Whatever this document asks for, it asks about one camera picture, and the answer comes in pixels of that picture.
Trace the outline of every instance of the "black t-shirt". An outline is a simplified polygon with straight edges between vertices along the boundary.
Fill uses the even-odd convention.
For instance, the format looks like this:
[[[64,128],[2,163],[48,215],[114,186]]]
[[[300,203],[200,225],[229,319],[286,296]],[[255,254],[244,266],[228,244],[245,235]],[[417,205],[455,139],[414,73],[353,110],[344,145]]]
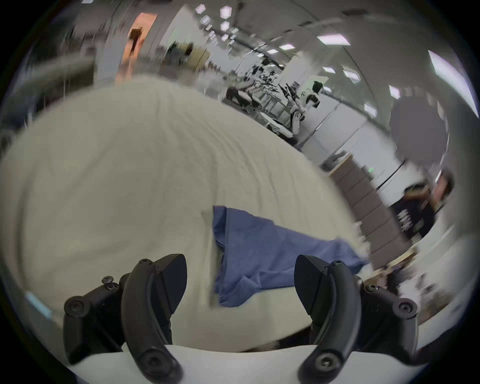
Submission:
[[[425,200],[404,200],[390,206],[393,209],[401,231],[411,239],[417,233],[424,237],[435,224],[435,211]]]

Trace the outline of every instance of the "black mount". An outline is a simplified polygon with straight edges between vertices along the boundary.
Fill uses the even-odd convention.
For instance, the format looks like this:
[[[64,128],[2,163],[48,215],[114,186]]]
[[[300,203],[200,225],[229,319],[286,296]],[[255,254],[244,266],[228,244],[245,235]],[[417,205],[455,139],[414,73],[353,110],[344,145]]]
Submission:
[[[63,343],[70,364],[96,353],[121,352],[127,343],[138,368],[153,383],[178,383],[182,369],[165,348],[172,344],[170,317],[187,286],[182,254],[142,259],[120,283],[102,285],[64,305]]]
[[[317,347],[299,368],[301,383],[329,383],[352,351],[383,353],[414,365],[417,305],[375,285],[363,285],[341,261],[300,255],[295,289],[312,318]]]

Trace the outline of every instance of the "cable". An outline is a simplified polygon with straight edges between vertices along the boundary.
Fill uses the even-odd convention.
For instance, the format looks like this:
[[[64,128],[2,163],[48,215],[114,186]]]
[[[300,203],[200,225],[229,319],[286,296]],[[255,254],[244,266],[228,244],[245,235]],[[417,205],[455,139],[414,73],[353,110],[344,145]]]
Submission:
[[[380,184],[375,190],[378,191],[387,181],[389,181],[400,170],[400,168],[402,168],[405,165],[406,162],[407,162],[406,159],[403,160],[402,163],[398,166],[398,168],[395,169],[395,171],[390,176],[388,176],[386,180],[382,184]]]

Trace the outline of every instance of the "white bed sheet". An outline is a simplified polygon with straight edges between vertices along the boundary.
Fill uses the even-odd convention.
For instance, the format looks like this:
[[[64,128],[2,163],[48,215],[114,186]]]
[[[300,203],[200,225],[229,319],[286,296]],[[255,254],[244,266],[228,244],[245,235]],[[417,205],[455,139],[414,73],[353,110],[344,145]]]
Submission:
[[[53,310],[116,281],[142,258],[185,254],[174,344],[242,351],[310,324],[294,288],[237,308],[212,294],[212,206],[226,205],[360,248],[329,178],[259,123],[156,77],[88,90],[54,106],[0,164],[0,242],[24,290]]]

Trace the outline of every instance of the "blue cloth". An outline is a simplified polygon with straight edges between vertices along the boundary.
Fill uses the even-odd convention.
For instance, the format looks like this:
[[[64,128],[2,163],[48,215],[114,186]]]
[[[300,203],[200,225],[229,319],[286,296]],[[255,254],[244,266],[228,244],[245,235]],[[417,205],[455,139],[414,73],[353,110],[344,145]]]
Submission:
[[[328,263],[341,260],[353,274],[365,265],[340,238],[318,240],[239,209],[214,206],[213,210],[215,241],[224,251],[215,293],[224,307],[238,307],[264,289],[292,287],[300,254]]]

